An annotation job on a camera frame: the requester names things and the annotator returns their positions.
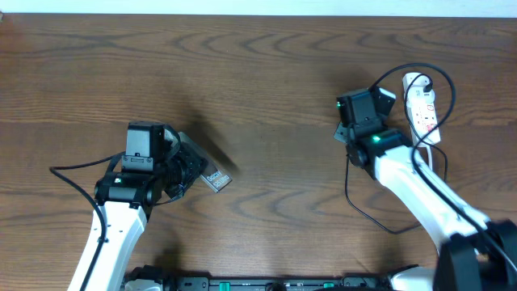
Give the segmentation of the Galaxy smartphone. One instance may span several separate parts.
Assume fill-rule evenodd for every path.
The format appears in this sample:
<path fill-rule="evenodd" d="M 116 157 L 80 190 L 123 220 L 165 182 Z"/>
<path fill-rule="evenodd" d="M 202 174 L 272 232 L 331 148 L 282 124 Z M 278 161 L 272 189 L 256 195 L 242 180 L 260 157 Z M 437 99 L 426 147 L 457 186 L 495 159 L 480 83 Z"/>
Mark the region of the Galaxy smartphone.
<path fill-rule="evenodd" d="M 230 173 L 216 164 L 208 153 L 189 138 L 184 132 L 180 132 L 179 136 L 183 143 L 188 144 L 201 158 L 207 161 L 207 165 L 201 171 L 200 178 L 215 192 L 223 190 L 233 179 Z"/>

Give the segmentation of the white power strip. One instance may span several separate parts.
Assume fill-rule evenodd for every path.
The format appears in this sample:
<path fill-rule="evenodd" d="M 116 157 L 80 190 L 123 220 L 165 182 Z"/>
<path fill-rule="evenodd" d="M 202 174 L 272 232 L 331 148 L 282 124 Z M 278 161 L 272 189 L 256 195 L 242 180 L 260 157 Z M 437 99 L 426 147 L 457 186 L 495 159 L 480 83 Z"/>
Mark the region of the white power strip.
<path fill-rule="evenodd" d="M 414 144 L 437 124 L 435 92 L 432 81 L 425 74 L 409 72 L 402 78 L 408 117 L 414 126 L 411 136 Z"/>

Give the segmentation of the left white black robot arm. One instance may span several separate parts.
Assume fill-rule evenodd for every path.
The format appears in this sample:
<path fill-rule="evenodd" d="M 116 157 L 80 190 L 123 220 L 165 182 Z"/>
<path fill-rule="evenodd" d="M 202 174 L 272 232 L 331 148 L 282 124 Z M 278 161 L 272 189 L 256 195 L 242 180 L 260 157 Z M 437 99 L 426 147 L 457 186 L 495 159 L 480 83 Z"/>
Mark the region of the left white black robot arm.
<path fill-rule="evenodd" d="M 117 290 L 134 247 L 162 195 L 182 198 L 208 160 L 170 125 L 133 121 L 126 150 L 111 158 L 95 185 L 90 235 L 71 290 Z"/>

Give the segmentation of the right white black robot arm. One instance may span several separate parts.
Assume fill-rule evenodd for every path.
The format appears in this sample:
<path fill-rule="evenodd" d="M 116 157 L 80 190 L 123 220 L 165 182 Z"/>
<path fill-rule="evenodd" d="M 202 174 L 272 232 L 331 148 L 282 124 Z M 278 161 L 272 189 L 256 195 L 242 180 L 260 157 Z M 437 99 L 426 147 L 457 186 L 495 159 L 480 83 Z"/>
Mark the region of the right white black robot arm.
<path fill-rule="evenodd" d="M 461 199 L 421 158 L 412 141 L 385 125 L 394 94 L 380 88 L 337 99 L 335 139 L 347 161 L 393 192 L 435 244 L 435 268 L 408 267 L 387 276 L 393 290 L 514 290 L 516 225 L 492 221 Z"/>

